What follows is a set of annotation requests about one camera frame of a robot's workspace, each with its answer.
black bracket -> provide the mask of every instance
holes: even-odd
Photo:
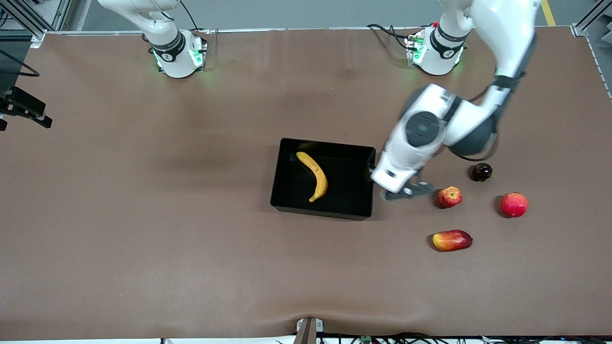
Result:
[[[45,115],[45,103],[16,86],[11,87],[5,97],[0,97],[0,114],[29,118],[47,129],[53,122]],[[0,131],[5,131],[6,126],[6,121],[0,119]]]
[[[512,90],[512,93],[514,93],[517,91],[518,84],[525,74],[525,72],[521,72],[516,78],[507,77],[505,75],[496,75],[493,79],[492,85],[500,88],[509,88]]]
[[[414,181],[409,180],[398,193],[388,190],[383,191],[381,195],[382,198],[385,201],[397,201],[404,200],[406,198],[411,199],[418,196],[431,195],[436,190],[433,185],[424,182],[421,179],[420,170],[412,178],[414,178]]]

banana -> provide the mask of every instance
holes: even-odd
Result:
[[[323,170],[321,169],[321,167],[319,166],[318,163],[316,163],[316,161],[314,161],[310,155],[304,153],[304,152],[297,152],[297,158],[300,159],[300,161],[306,165],[306,167],[308,167],[312,173],[315,174],[316,177],[316,187],[315,187],[315,194],[312,195],[312,197],[310,197],[309,201],[312,203],[316,200],[318,200],[319,198],[323,197],[323,195],[325,195],[325,192],[327,191],[327,178],[325,177],[325,173],[323,173]]]

black tray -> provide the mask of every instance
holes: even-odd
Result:
[[[327,177],[327,192],[311,203],[315,175],[297,152],[310,155]],[[372,147],[317,141],[280,140],[270,205],[279,211],[320,215],[340,219],[365,220],[372,215],[376,150]]]

table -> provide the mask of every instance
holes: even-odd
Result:
[[[459,206],[376,197],[363,222],[272,208],[280,139],[380,152],[413,90],[489,84],[476,35],[432,77],[376,32],[219,34],[184,80],[137,36],[48,35],[26,59],[42,76],[18,86],[53,127],[8,118],[0,135],[0,339],[273,336],[305,316],[351,334],[610,334],[612,106],[584,39],[537,33],[494,178],[445,151],[423,177]],[[505,219],[514,191],[531,207]],[[470,249],[428,245],[454,228]]]

red apple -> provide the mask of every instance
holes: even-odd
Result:
[[[451,186],[438,192],[438,202],[443,208],[450,208],[458,205],[463,200],[461,191]]]
[[[501,200],[501,211],[509,217],[521,217],[527,211],[529,202],[518,192],[509,193]]]
[[[432,241],[438,250],[444,252],[463,250],[472,246],[472,237],[462,230],[436,233]]]

